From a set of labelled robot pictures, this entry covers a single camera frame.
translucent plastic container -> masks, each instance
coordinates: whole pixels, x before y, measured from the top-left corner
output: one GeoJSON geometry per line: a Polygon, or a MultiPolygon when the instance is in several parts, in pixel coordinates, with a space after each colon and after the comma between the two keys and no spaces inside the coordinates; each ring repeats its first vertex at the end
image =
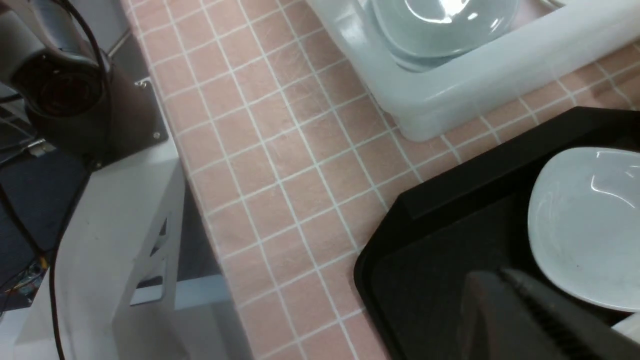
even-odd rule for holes
{"type": "Polygon", "coordinates": [[[366,1],[307,2],[380,106],[413,141],[438,136],[640,36],[638,0],[581,0],[548,15],[531,11],[538,0],[522,0],[510,33],[416,73],[398,65],[366,1]]]}

black cable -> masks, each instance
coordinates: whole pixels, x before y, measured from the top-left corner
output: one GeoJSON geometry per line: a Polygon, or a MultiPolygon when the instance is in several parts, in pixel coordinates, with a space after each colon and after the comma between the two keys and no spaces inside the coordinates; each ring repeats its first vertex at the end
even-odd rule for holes
{"type": "Polygon", "coordinates": [[[65,360],[65,353],[62,349],[62,340],[60,338],[60,323],[58,321],[58,307],[56,300],[56,260],[58,258],[58,249],[60,248],[60,243],[62,242],[62,237],[67,230],[67,226],[71,221],[71,216],[76,209],[76,205],[80,200],[80,196],[84,191],[87,183],[89,182],[89,178],[91,177],[91,173],[87,172],[84,176],[82,182],[77,187],[74,196],[71,198],[69,205],[67,206],[67,210],[65,211],[64,217],[62,218],[62,222],[60,224],[60,228],[58,229],[58,235],[56,237],[56,243],[53,248],[53,254],[51,254],[51,261],[49,267],[49,298],[51,300],[51,320],[53,322],[53,337],[56,340],[56,350],[58,351],[58,357],[60,360],[65,360]]]}
{"type": "Polygon", "coordinates": [[[15,212],[15,208],[13,207],[9,196],[6,194],[6,190],[4,189],[2,183],[0,183],[0,204],[2,204],[2,206],[4,207],[4,210],[9,216],[9,219],[13,222],[13,225],[18,229],[18,231],[20,231],[20,234],[22,235],[24,240],[27,242],[27,244],[29,244],[29,247],[31,247],[31,251],[33,251],[33,254],[40,258],[44,257],[46,255],[45,250],[38,246],[38,243],[36,242],[33,235],[31,235],[31,233],[29,232],[29,229],[27,229],[27,227],[24,225],[24,222],[22,222],[18,214],[15,212]]]}
{"type": "Polygon", "coordinates": [[[21,98],[22,98],[22,95],[20,94],[13,94],[5,97],[0,97],[0,104],[6,104],[8,102],[17,101],[17,100],[20,100],[21,98]]]}
{"type": "MultiPolygon", "coordinates": [[[[93,49],[95,60],[98,63],[98,68],[100,70],[100,75],[102,77],[102,84],[104,87],[105,100],[107,102],[107,112],[108,112],[107,116],[109,118],[109,124],[107,124],[105,137],[104,137],[104,149],[101,155],[101,158],[103,158],[109,149],[109,143],[111,139],[111,128],[113,127],[113,119],[111,117],[111,90],[109,87],[109,78],[108,78],[106,66],[104,64],[104,59],[102,58],[102,53],[100,51],[100,47],[98,46],[98,41],[95,39],[95,36],[93,35],[93,32],[89,28],[89,25],[86,23],[86,21],[84,21],[84,19],[82,18],[82,15],[80,15],[78,10],[69,2],[69,0],[53,0],[53,1],[57,2],[64,9],[66,9],[66,11],[68,11],[71,14],[71,16],[73,16],[73,18],[75,18],[75,20],[78,22],[78,24],[80,25],[80,28],[82,28],[82,30],[84,31],[84,34],[89,40],[89,44],[93,49]]],[[[102,159],[99,158],[97,160],[96,159],[93,160],[93,162],[96,162],[96,161],[102,161],[102,159]]],[[[58,351],[58,357],[60,360],[65,360],[65,354],[62,348],[62,340],[60,338],[60,324],[58,321],[58,309],[56,306],[56,303],[57,303],[56,301],[56,260],[58,258],[58,249],[60,247],[60,242],[62,241],[62,237],[65,234],[65,230],[67,229],[68,222],[69,220],[71,220],[71,215],[73,214],[73,210],[75,209],[77,200],[79,199],[79,196],[82,194],[82,191],[84,190],[87,182],[89,181],[90,176],[91,176],[91,173],[90,172],[87,173],[87,175],[83,179],[83,182],[76,190],[76,194],[74,195],[72,202],[69,204],[67,211],[65,212],[65,216],[63,217],[60,230],[58,231],[56,244],[54,246],[53,254],[51,257],[51,267],[49,268],[49,271],[50,271],[49,298],[51,300],[51,320],[53,322],[53,335],[56,341],[56,350],[58,351]]]]}
{"type": "Polygon", "coordinates": [[[107,128],[104,136],[104,149],[101,157],[104,157],[109,149],[109,143],[111,140],[111,128],[113,127],[113,118],[111,116],[111,87],[109,86],[109,74],[107,73],[107,67],[104,64],[104,59],[102,58],[102,51],[100,50],[100,46],[98,45],[98,41],[95,39],[91,28],[83,19],[82,15],[78,12],[78,10],[71,4],[69,0],[53,0],[60,4],[66,11],[68,11],[71,16],[78,22],[80,28],[82,28],[84,34],[89,40],[89,44],[93,50],[93,55],[95,56],[95,61],[98,63],[98,69],[100,70],[100,76],[102,78],[102,85],[104,87],[104,96],[107,102],[107,117],[109,118],[109,124],[107,124],[107,128]]]}

white bowl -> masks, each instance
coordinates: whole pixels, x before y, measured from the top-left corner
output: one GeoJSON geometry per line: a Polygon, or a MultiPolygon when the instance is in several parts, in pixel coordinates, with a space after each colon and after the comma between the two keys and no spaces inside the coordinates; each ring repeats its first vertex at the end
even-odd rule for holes
{"type": "Polygon", "coordinates": [[[528,221],[533,256],[551,282],[592,304],[640,311],[640,154],[561,152],[536,180],[528,221]]]}
{"type": "Polygon", "coordinates": [[[519,0],[371,0],[387,40],[407,56],[456,56],[505,34],[519,0]]]}

table surface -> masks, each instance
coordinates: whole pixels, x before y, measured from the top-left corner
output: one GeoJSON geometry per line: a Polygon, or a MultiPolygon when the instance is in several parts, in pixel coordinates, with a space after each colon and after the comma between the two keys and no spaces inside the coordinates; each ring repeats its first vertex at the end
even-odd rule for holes
{"type": "Polygon", "coordinates": [[[258,360],[387,358],[352,271],[399,193],[573,106],[640,106],[632,44],[411,143],[304,0],[123,4],[258,360]]]}

black tray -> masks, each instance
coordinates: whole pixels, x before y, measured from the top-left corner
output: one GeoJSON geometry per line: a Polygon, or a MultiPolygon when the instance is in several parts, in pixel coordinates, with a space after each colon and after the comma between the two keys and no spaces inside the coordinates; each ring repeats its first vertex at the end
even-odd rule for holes
{"type": "MultiPolygon", "coordinates": [[[[397,198],[354,273],[393,359],[460,358],[460,296],[471,270],[508,266],[550,285],[529,248],[529,196],[544,164],[578,146],[640,150],[640,113],[571,109],[397,198]]],[[[628,316],[566,296],[610,325],[628,316]]]]}

